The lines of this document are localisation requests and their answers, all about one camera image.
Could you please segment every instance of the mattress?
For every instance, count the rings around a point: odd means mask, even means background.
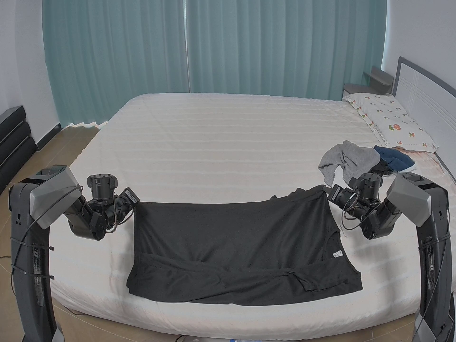
[[[344,140],[379,144],[346,102],[145,94],[111,118],[71,170],[83,185],[90,174],[114,174],[117,193],[130,186],[147,202],[256,202],[322,184],[318,163]],[[410,155],[417,162],[415,172],[448,189],[456,214],[456,186],[437,158]],[[384,179],[381,198],[392,181],[393,176]],[[86,187],[83,194],[91,198]],[[340,209],[331,204],[331,210],[340,226]],[[126,280],[134,261],[133,222],[96,242],[74,236],[61,216],[50,235],[53,296],[69,308],[158,332],[265,340],[345,333],[405,316],[419,306],[416,230],[404,216],[387,237],[367,240],[358,228],[341,233],[348,258],[361,272],[362,291],[267,306],[163,303],[130,295]],[[453,267],[453,290],[455,276]]]

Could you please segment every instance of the patterned pillowcase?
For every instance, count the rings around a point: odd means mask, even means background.
[[[393,95],[350,94],[344,97],[366,121],[382,146],[435,152],[438,145]]]

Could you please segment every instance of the pile of clothes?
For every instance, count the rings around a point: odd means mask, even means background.
[[[393,172],[412,171],[415,162],[395,148],[377,145],[373,148],[360,147],[345,140],[327,151],[318,165],[327,185],[333,185],[334,173],[339,166],[343,170],[345,182],[348,183],[352,177],[358,178],[368,172],[388,176]]]

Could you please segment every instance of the bed headboard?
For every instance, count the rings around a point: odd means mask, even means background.
[[[436,155],[456,176],[456,89],[399,57],[393,95],[439,145]]]

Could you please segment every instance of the curtain fold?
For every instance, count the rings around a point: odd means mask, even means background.
[[[145,93],[188,92],[183,0],[43,0],[62,126],[102,123]]]
[[[386,0],[185,0],[192,92],[340,100],[381,66]]]

